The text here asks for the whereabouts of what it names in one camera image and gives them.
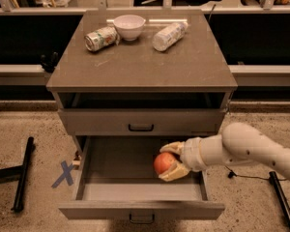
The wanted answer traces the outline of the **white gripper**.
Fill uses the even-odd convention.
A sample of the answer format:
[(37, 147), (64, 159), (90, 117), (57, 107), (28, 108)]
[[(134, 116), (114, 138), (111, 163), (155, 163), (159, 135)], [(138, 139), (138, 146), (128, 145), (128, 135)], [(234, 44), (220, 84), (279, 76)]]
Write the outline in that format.
[(159, 178), (165, 182), (181, 179), (189, 174), (189, 171), (198, 172), (206, 169), (206, 164), (201, 157), (200, 137), (188, 139), (185, 142), (172, 142), (162, 146), (161, 153), (168, 152), (180, 156), (182, 163), (175, 161), (168, 170), (159, 174)]

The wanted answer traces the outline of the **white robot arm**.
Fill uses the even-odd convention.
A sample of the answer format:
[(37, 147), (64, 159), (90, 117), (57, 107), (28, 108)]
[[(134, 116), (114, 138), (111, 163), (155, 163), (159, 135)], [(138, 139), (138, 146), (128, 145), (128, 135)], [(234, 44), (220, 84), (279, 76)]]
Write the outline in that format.
[(244, 123), (232, 123), (218, 135), (172, 142), (159, 151), (180, 158), (171, 161), (159, 173), (159, 178), (165, 182), (184, 178), (190, 172), (203, 171), (212, 165), (239, 165), (252, 161), (267, 165), (290, 181), (290, 148)]

